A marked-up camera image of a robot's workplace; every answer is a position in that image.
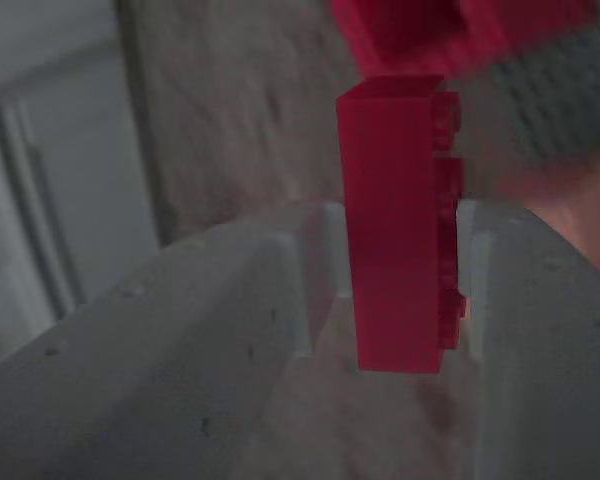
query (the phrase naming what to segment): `red plastic piece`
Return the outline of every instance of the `red plastic piece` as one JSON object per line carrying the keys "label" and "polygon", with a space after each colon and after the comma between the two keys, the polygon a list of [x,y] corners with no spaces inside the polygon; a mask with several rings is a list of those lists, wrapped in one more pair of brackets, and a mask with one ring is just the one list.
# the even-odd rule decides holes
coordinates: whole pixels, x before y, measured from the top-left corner
{"label": "red plastic piece", "polygon": [[597,0],[332,0],[366,77],[449,76],[594,22]]}
{"label": "red plastic piece", "polygon": [[437,372],[457,344],[455,93],[379,77],[338,99],[360,368]]}

